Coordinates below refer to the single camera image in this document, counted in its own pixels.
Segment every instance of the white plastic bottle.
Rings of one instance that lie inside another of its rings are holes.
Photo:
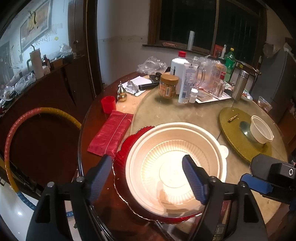
[[[190,98],[190,92],[196,84],[198,75],[197,64],[184,64],[183,66],[183,77],[181,83],[181,92],[179,95],[178,102],[181,104],[187,104]]]
[[[170,66],[170,74],[179,77],[179,82],[176,87],[176,94],[180,94],[184,63],[189,63],[185,58],[186,52],[179,51],[178,58],[174,58]]]
[[[224,48],[222,50],[221,58],[224,58],[225,52],[226,52],[226,44],[224,44]]]

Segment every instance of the green soda bottle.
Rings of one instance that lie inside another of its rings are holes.
[[[234,58],[234,53],[233,53],[234,49],[230,48],[230,51],[225,55],[225,66],[227,67],[227,72],[224,78],[224,81],[226,81],[227,83],[230,81],[230,78],[232,76],[232,72],[234,69],[234,65],[235,65],[235,58]]]

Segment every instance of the small white bottle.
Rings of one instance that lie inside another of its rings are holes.
[[[197,93],[198,93],[197,89],[194,89],[194,88],[191,89],[189,103],[192,103],[192,104],[195,103],[195,100],[197,98]]]
[[[224,58],[225,52],[226,52],[226,44],[224,44],[224,48],[222,50],[221,58]]]
[[[185,58],[186,52],[179,51],[178,58],[174,58],[170,66],[170,74],[179,77],[179,82],[176,86],[176,94],[180,94],[184,63],[189,63]]]

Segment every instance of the red packet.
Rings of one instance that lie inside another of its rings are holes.
[[[119,143],[133,119],[132,114],[113,110],[105,124],[93,138],[87,151],[103,156],[115,157]]]

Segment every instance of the jar lid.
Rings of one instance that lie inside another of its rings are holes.
[[[239,71],[239,75],[241,75],[242,77],[244,77],[246,79],[249,77],[249,73],[242,70],[242,69]]]
[[[221,79],[221,80],[224,80],[224,78],[225,78],[225,75],[226,75],[226,73],[225,73],[225,72],[221,72],[220,79]]]
[[[176,85],[178,84],[179,78],[172,74],[162,74],[160,76],[160,81],[167,85]]]
[[[194,96],[194,97],[197,97],[197,93],[198,93],[198,90],[192,88],[192,89],[191,89],[191,92],[190,92],[190,95],[191,95],[191,96]]]

